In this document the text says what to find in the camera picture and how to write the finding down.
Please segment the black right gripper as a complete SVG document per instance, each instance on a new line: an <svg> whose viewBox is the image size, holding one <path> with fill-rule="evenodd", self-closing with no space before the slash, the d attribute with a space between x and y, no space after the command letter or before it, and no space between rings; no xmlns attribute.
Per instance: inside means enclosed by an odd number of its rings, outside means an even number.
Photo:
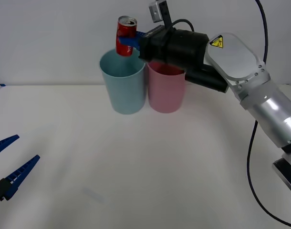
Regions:
<svg viewBox="0 0 291 229"><path fill-rule="evenodd" d="M167 44L170 41L174 28L167 30L164 25L159 25L148 32L136 31L135 37L117 38L118 51L139 50L139 59L144 62L167 63Z"/></svg>

